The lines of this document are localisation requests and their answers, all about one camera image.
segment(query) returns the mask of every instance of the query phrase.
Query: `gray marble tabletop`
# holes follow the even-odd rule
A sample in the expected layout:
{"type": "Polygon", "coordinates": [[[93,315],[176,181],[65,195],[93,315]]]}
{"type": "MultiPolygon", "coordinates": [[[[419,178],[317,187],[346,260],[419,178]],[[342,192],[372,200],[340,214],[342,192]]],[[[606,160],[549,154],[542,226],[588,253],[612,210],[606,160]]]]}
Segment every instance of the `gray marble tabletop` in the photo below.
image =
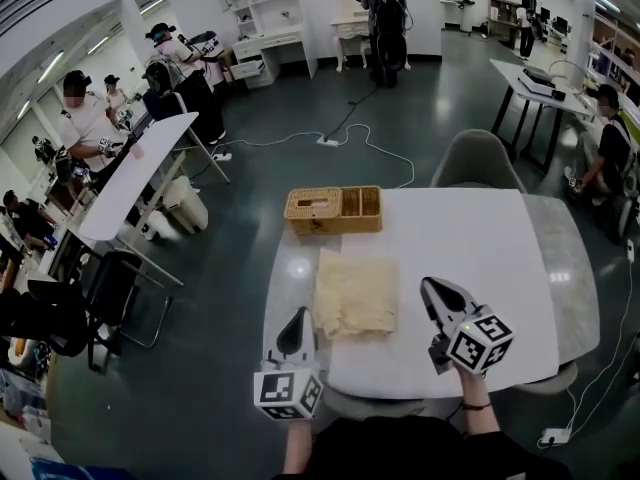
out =
{"type": "MultiPolygon", "coordinates": [[[[565,364],[591,352],[600,342],[600,312],[591,263],[563,201],[534,195],[523,197],[549,274],[560,364],[565,364]]],[[[278,333],[297,309],[311,308],[320,249],[339,252],[341,247],[341,236],[296,236],[285,226],[267,295],[264,357],[269,349],[274,349],[278,333]]],[[[316,355],[323,370],[329,367],[329,345],[320,341],[316,355]]]]}

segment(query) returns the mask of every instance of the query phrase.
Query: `folded cloth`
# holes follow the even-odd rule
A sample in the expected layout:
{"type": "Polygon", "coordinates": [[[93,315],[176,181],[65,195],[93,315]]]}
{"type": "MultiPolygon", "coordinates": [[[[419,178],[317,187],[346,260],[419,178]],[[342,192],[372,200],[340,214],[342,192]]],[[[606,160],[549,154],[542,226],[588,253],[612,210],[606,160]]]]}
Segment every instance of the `folded cloth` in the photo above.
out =
{"type": "Polygon", "coordinates": [[[313,319],[329,339],[384,336],[395,331],[397,312],[394,261],[320,251],[313,319]]]}

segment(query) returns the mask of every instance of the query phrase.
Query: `basket lid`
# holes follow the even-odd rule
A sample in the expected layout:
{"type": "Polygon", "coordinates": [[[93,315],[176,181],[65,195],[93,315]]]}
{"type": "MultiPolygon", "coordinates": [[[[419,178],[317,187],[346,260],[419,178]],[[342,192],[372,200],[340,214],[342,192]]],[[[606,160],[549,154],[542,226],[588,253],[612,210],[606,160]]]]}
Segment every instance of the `basket lid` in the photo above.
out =
{"type": "Polygon", "coordinates": [[[340,215],[339,188],[302,188],[289,192],[284,217],[288,220],[333,219],[340,215]]]}

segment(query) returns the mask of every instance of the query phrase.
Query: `white cube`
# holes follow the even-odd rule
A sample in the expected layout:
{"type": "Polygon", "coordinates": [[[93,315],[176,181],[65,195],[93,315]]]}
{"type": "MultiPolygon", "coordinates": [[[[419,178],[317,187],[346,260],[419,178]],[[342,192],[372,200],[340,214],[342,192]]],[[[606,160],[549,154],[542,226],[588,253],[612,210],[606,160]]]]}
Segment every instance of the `white cube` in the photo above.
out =
{"type": "Polygon", "coordinates": [[[308,368],[253,374],[253,404],[273,420],[313,419],[323,389],[308,368]]]}
{"type": "Polygon", "coordinates": [[[495,314],[472,316],[456,329],[447,356],[478,375],[502,361],[513,338],[513,331],[495,314]]]}

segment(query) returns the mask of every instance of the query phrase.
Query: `white t-shirt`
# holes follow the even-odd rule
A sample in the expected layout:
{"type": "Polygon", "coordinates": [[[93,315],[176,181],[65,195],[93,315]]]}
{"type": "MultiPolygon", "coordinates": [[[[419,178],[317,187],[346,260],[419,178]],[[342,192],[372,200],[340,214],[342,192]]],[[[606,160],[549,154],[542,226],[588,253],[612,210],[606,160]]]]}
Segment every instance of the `white t-shirt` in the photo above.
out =
{"type": "MultiPolygon", "coordinates": [[[[66,108],[58,121],[58,133],[67,150],[76,144],[97,148],[100,139],[107,138],[113,142],[127,142],[111,123],[106,109],[109,104],[102,96],[87,92],[82,106],[66,108]]],[[[85,158],[85,162],[93,172],[100,172],[113,161],[104,155],[85,158]]]]}
{"type": "Polygon", "coordinates": [[[118,110],[127,103],[127,97],[122,92],[122,89],[116,89],[115,95],[107,93],[107,103],[113,110],[118,110]]]}
{"type": "Polygon", "coordinates": [[[194,71],[204,69],[204,62],[197,60],[191,64],[187,64],[185,60],[193,55],[189,48],[187,48],[180,41],[170,39],[164,43],[160,43],[156,46],[156,49],[165,57],[169,58],[181,72],[184,78],[188,78],[194,71]]]}
{"type": "Polygon", "coordinates": [[[522,28],[531,28],[531,23],[527,19],[527,10],[524,7],[518,7],[516,9],[516,17],[522,20],[522,28]]]}

